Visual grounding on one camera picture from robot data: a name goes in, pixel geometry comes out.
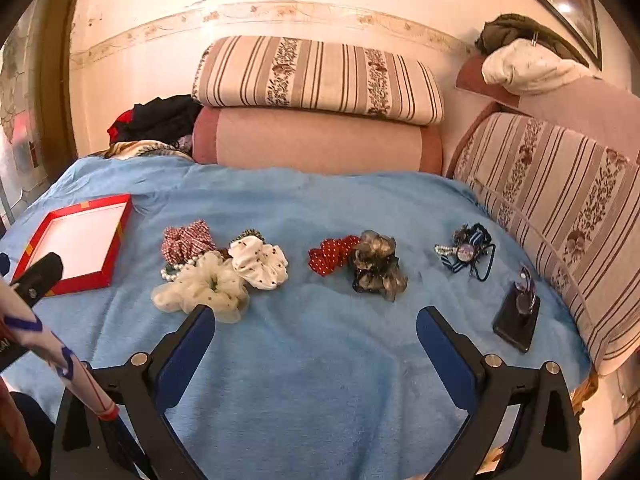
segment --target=red fabric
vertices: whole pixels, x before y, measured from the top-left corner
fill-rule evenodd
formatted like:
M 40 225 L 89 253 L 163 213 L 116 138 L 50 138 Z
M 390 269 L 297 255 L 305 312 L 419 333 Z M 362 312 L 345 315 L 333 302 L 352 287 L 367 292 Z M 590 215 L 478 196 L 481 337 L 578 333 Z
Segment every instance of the red fabric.
M 215 249 L 209 226 L 204 220 L 196 220 L 185 227 L 167 227 L 160 247 L 164 259 L 173 265 L 183 264 L 194 256 Z
M 109 134 L 109 143 L 113 144 L 116 141 L 116 137 L 118 137 L 118 129 L 116 127 L 116 123 L 130 123 L 133 120 L 133 109 L 127 110 L 126 112 L 121 113 L 118 118 L 113 121 L 113 124 L 107 130 Z
M 360 237 L 354 235 L 340 240 L 327 238 L 319 249 L 309 249 L 309 267 L 320 276 L 331 274 L 335 267 L 341 267 L 347 262 L 349 252 L 359 242 Z

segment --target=striped cushion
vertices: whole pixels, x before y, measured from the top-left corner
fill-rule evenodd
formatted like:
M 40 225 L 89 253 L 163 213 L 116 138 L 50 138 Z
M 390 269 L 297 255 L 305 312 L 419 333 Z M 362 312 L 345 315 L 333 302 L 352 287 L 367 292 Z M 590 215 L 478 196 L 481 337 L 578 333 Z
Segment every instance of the striped cushion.
M 221 38 L 203 54 L 193 97 L 205 106 L 278 106 L 439 123 L 442 99 L 418 60 L 372 48 L 273 36 Z
M 498 113 L 476 129 L 455 178 L 562 295 L 596 370 L 640 342 L 638 166 L 572 130 Z

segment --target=black phone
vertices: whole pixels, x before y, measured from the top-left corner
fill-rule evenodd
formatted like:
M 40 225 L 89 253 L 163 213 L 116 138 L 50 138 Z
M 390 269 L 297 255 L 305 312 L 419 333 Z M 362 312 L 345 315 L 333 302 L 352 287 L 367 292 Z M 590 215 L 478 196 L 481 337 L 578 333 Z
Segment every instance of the black phone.
M 524 309 L 518 309 L 518 302 L 523 300 L 530 302 L 529 293 L 519 290 L 516 284 L 513 283 L 494 319 L 494 332 L 510 345 L 526 353 L 531 348 L 533 331 L 536 329 L 540 298 L 535 297 L 528 315 L 523 315 L 522 311 Z

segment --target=silver bolt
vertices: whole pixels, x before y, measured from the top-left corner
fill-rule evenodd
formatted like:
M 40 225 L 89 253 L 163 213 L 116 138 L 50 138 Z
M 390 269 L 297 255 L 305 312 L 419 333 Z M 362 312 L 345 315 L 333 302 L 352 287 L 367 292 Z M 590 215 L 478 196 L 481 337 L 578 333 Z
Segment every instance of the silver bolt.
M 142 366 L 144 363 L 146 363 L 147 359 L 148 357 L 146 356 L 146 354 L 138 352 L 137 354 L 133 354 L 133 356 L 131 357 L 131 364 L 134 366 Z
M 553 361 L 549 361 L 546 365 L 545 365 L 546 371 L 549 372 L 550 374 L 557 374 L 560 371 L 560 367 L 558 366 L 558 363 L 555 363 Z
M 496 354 L 489 354 L 484 356 L 484 362 L 487 363 L 491 368 L 498 368 L 502 365 L 502 359 Z

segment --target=bed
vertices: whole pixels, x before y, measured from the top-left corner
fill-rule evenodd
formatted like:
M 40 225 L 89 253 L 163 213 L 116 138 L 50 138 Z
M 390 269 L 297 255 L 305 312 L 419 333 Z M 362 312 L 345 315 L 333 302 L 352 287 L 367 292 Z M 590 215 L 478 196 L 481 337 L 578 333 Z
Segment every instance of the bed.
M 168 413 L 209 478 L 402 479 L 430 470 L 466 413 L 449 399 L 416 337 L 415 317 L 425 305 L 436 305 L 482 353 L 526 367 L 556 361 L 569 389 L 588 376 L 590 359 L 571 315 L 542 281 L 531 350 L 521 354 L 493 334 L 502 298 L 521 264 L 531 264 L 466 185 L 432 174 L 321 176 L 172 156 L 88 157 L 27 209 L 0 250 L 15 265 L 48 211 L 122 192 L 132 194 L 133 212 L 112 285 L 36 306 L 93 367 L 151 350 L 184 319 L 160 312 L 149 298 L 161 283 L 165 227 L 203 218 L 220 245 L 257 228 L 289 261 L 288 281 L 274 291 L 251 290 L 243 320 L 217 326 L 182 401 Z M 475 222 L 497 244 L 485 283 L 450 274 L 433 252 L 461 224 Z M 308 249 L 324 238 L 367 228 L 398 242 L 409 284 L 395 303 L 355 293 L 344 269 L 322 278 L 307 266 Z M 55 418 L 62 386 L 43 362 L 29 354 L 3 375 Z

